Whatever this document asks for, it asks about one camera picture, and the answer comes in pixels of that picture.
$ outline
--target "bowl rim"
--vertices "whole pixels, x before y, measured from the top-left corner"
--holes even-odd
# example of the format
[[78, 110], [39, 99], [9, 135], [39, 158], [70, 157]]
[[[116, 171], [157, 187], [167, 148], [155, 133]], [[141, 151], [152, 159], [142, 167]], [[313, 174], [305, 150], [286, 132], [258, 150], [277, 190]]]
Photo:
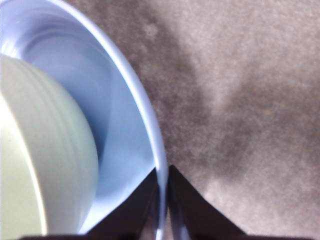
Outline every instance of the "bowl rim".
[[[1, 7], [3, 7], [5, 3], [8, 3], [10, 1], [14, 0], [0, 0]], [[93, 23], [88, 17], [86, 17], [75, 7], [62, 0], [43, 1], [54, 4], [58, 8], [70, 14], [80, 24], [82, 24], [90, 32], [90, 34], [92, 34], [92, 36], [98, 41], [98, 43], [109, 55], [132, 94], [132, 97], [135, 101], [135, 104], [137, 105], [145, 126], [157, 173], [160, 195], [159, 222], [156, 239], [160, 240], [163, 237], [163, 228], [165, 226], [167, 213], [166, 188], [168, 182], [168, 163], [159, 123], [149, 97], [139, 77], [137, 76], [132, 66], [129, 64], [128, 60], [118, 49], [118, 47], [113, 43], [113, 41], [95, 23]]]

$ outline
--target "plastic bowl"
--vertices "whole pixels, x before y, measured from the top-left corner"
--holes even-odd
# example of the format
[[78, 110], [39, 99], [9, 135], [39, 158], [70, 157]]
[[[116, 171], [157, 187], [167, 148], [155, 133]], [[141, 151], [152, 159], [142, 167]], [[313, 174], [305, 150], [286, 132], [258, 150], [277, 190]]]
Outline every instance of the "plastic bowl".
[[155, 113], [136, 73], [86, 16], [60, 0], [3, 0], [1, 53], [60, 82], [93, 132], [99, 159], [97, 194], [80, 234], [119, 206], [156, 168], [162, 238], [168, 166]]

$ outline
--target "gray carpet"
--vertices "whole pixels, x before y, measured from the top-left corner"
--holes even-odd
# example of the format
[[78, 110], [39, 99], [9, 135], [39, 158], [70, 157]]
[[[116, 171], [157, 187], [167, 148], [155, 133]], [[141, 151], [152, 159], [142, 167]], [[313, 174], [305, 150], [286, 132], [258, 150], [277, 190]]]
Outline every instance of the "gray carpet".
[[320, 1], [68, 2], [128, 58], [168, 162], [211, 204], [250, 234], [320, 240]]

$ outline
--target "black object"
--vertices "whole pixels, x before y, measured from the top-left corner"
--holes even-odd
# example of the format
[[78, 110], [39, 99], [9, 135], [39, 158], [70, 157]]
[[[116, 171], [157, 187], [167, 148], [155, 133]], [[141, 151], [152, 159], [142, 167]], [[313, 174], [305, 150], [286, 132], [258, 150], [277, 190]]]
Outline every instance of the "black object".
[[246, 235], [210, 205], [173, 165], [169, 167], [168, 204], [174, 240], [307, 240]]
[[[141, 234], [143, 239], [152, 240], [155, 235], [150, 230], [157, 226], [152, 220], [158, 219], [158, 191], [154, 169], [125, 202], [86, 235], [31, 236], [21, 240], [138, 240]], [[246, 235], [204, 200], [173, 165], [169, 167], [168, 205], [174, 240], [310, 240]]]

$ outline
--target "floor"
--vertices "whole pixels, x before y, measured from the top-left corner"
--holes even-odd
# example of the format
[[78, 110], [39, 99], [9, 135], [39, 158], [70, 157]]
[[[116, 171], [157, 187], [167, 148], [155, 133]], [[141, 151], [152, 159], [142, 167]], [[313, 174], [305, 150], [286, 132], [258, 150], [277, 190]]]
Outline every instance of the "floor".
[[67, 2], [132, 64], [169, 164], [212, 205], [249, 234], [320, 240], [320, 1]]

